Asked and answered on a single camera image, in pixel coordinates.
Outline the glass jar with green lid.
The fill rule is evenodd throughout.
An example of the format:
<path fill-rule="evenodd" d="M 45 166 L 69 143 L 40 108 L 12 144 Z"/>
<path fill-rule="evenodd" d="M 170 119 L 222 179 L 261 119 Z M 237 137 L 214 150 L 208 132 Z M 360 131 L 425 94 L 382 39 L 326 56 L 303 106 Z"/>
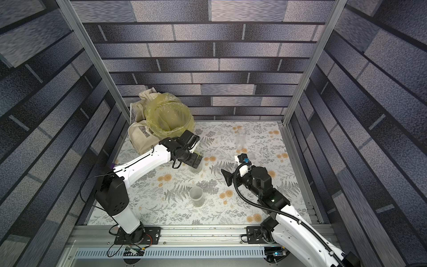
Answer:
<path fill-rule="evenodd" d="M 199 155 L 196 152 L 193 152 L 190 159 L 189 169 L 191 172 L 198 174 L 202 170 L 202 160 L 203 156 Z"/>

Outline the tall clear plastic jar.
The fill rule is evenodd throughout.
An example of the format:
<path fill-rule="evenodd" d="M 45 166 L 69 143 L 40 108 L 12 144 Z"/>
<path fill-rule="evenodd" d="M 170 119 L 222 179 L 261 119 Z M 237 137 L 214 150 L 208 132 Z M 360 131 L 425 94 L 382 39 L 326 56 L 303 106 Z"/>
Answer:
<path fill-rule="evenodd" d="M 246 145 L 246 129 L 240 127 L 236 131 L 236 150 L 242 150 Z"/>

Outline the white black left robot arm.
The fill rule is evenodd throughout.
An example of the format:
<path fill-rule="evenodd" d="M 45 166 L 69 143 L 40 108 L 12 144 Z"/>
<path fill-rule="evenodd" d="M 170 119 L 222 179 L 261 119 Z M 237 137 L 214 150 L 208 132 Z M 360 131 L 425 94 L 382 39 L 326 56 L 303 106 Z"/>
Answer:
<path fill-rule="evenodd" d="M 157 167 L 172 161 L 197 169 L 202 156 L 195 152 L 200 137 L 186 130 L 180 137 L 165 138 L 138 158 L 113 168 L 97 177 L 95 199 L 118 224 L 118 234 L 126 243 L 140 244 L 149 234 L 134 214 L 128 188 Z"/>

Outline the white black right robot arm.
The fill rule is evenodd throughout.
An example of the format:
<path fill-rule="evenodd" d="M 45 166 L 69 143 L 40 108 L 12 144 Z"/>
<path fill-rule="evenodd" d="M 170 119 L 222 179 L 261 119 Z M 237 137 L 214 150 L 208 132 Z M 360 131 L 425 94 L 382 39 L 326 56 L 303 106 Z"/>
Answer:
<path fill-rule="evenodd" d="M 261 235 L 267 242 L 276 242 L 307 267 L 360 267 L 361 261 L 352 252 L 345 253 L 319 234 L 273 187 L 264 167 L 240 164 L 231 173 L 222 170 L 227 186 L 247 204 L 267 212 L 261 223 Z"/>

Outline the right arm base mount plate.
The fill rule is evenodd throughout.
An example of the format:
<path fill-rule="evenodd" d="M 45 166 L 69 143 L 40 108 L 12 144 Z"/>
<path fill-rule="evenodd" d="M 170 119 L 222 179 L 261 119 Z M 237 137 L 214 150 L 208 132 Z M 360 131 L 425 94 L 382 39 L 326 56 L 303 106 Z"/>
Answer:
<path fill-rule="evenodd" d="M 261 226 L 246 227 L 246 240 L 249 244 L 273 244 L 271 232 Z"/>

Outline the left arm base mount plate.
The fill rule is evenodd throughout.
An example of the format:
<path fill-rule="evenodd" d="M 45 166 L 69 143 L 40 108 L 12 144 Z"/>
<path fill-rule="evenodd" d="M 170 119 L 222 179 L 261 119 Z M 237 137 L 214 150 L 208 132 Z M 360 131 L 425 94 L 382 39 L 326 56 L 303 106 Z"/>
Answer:
<path fill-rule="evenodd" d="M 160 227 L 138 227 L 132 234 L 119 228 L 115 237 L 115 245 L 157 245 L 161 234 Z"/>

